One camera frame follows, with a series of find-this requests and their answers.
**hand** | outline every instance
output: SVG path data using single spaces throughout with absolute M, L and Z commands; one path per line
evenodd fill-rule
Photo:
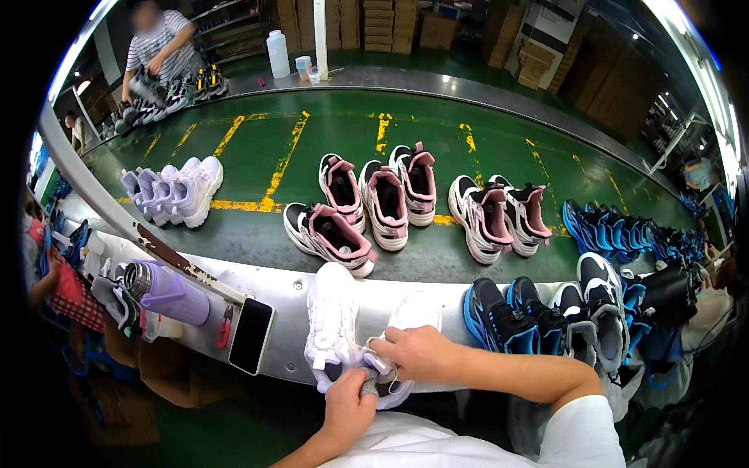
M 161 70 L 161 66 L 164 65 L 164 57 L 161 55 L 161 52 L 157 53 L 151 61 L 148 62 L 148 65 L 146 66 L 146 70 L 152 75 L 156 76 L 159 74 L 159 70 Z
M 385 330 L 385 339 L 374 339 L 369 347 L 400 366 L 399 380 L 446 383 L 455 379 L 465 347 L 451 342 L 433 326 L 405 330 L 391 326 Z
M 359 397 L 366 375 L 362 369 L 348 369 L 325 395 L 325 422 L 315 439 L 325 445 L 326 451 L 335 452 L 331 458 L 354 446 L 375 418 L 377 396 Z

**phone screen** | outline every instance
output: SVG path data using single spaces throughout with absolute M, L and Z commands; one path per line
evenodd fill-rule
M 270 306 L 254 299 L 244 300 L 229 351 L 230 364 L 248 374 L 255 375 L 260 371 L 265 340 L 270 334 L 274 312 Z

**white plastic bottle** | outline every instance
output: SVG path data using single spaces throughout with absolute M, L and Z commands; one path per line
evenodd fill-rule
M 268 45 L 268 57 L 270 58 L 270 71 L 273 78 L 285 78 L 291 73 L 288 66 L 288 52 L 286 52 L 286 36 L 280 29 L 271 31 L 265 40 Z

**striped shirt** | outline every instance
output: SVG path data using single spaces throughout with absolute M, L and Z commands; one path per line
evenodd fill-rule
M 189 19 L 185 18 L 182 13 L 176 10 L 165 10 L 163 22 L 156 26 L 155 31 L 152 31 L 148 38 L 133 37 L 130 41 L 125 71 L 138 70 L 139 67 L 148 65 L 148 62 L 187 25 L 189 25 Z M 159 70 L 159 82 L 164 88 L 173 78 L 179 76 L 194 53 L 192 43 L 188 41 L 164 60 Z

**blue and black sneaker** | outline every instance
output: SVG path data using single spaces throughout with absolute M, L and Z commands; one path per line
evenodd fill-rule
M 514 280 L 507 288 L 508 304 L 526 312 L 539 324 L 540 354 L 562 353 L 562 336 L 567 328 L 567 319 L 559 309 L 550 309 L 541 302 L 536 285 L 526 276 Z
M 539 351 L 539 325 L 514 310 L 489 278 L 479 278 L 466 291 L 463 318 L 484 349 L 498 353 L 534 354 Z

